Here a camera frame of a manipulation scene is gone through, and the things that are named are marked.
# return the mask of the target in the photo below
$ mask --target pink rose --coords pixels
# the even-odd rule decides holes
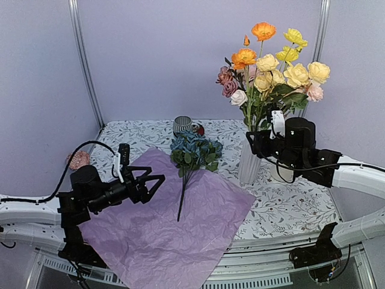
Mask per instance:
[[[220,83],[221,85],[224,85],[226,82],[231,80],[233,80],[233,76],[231,76],[231,74],[219,73],[216,83]]]
[[[308,101],[318,102],[324,98],[324,91],[320,86],[311,85],[307,90],[307,96]]]
[[[222,95],[229,98],[237,89],[238,85],[234,81],[228,81],[223,84]]]
[[[219,74],[230,72],[227,66],[222,66]]]
[[[67,163],[70,160],[71,154],[67,157]],[[82,166],[86,166],[90,164],[90,155],[87,152],[84,151],[78,151],[75,153],[75,156],[73,157],[71,163],[70,163],[70,169],[72,170],[78,170]]]
[[[242,69],[241,71],[242,75],[243,75],[243,79],[244,79],[244,84],[246,84],[246,81],[245,81],[245,73]],[[253,83],[254,82],[254,79],[256,76],[260,76],[260,75],[263,75],[262,72],[260,72],[259,70],[257,70],[257,66],[256,65],[250,65],[248,67],[248,82],[249,83]]]

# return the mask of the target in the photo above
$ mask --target metal pole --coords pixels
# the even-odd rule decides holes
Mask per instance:
[[[75,42],[78,48],[79,60],[80,60],[80,64],[81,64],[81,68],[84,76],[85,86],[88,91],[88,96],[90,98],[91,106],[92,106],[97,124],[99,125],[99,128],[102,129],[105,125],[105,122],[103,120],[103,115],[100,109],[99,101],[97,100],[97,97],[96,97],[96,92],[95,92],[94,84],[92,82],[90,67],[88,65],[87,54],[85,53],[85,46],[84,46],[84,40],[83,40],[80,16],[79,16],[79,10],[78,10],[78,1],[69,0],[69,7],[70,7],[73,32],[75,35]]]
[[[319,61],[321,59],[321,52],[322,52],[322,48],[324,46],[327,21],[328,21],[328,17],[329,17],[329,9],[330,9],[330,0],[322,0],[321,12],[319,14],[317,38],[316,38],[316,42],[315,42],[312,62]],[[307,106],[303,111],[300,112],[300,117],[305,116],[306,110],[307,110]]]

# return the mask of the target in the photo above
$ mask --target purple tissue paper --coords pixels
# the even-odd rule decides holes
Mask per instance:
[[[165,175],[152,200],[129,199],[81,224],[83,238],[130,289],[199,289],[250,210],[254,196],[198,170],[176,221],[182,179],[170,156],[151,148],[133,162]]]

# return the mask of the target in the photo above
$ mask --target blue flower bouquet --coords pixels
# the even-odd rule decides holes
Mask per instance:
[[[176,139],[172,141],[170,147],[171,160],[176,164],[179,177],[182,178],[182,194],[177,217],[179,222],[185,191],[194,171],[203,166],[211,172],[215,171],[218,168],[217,159],[222,156],[223,145],[199,134],[182,131],[176,134]]]

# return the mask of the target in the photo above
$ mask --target orange flower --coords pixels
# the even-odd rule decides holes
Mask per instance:
[[[258,38],[258,41],[264,41],[272,38],[277,30],[275,26],[262,22],[256,24],[251,32]]]
[[[247,35],[245,35],[245,40],[243,40],[243,45],[246,47],[250,45],[250,40],[248,39]]]
[[[234,69],[243,69],[246,65],[251,65],[256,62],[257,53],[251,49],[240,49],[238,53],[234,53],[231,56],[231,60],[234,63]]]

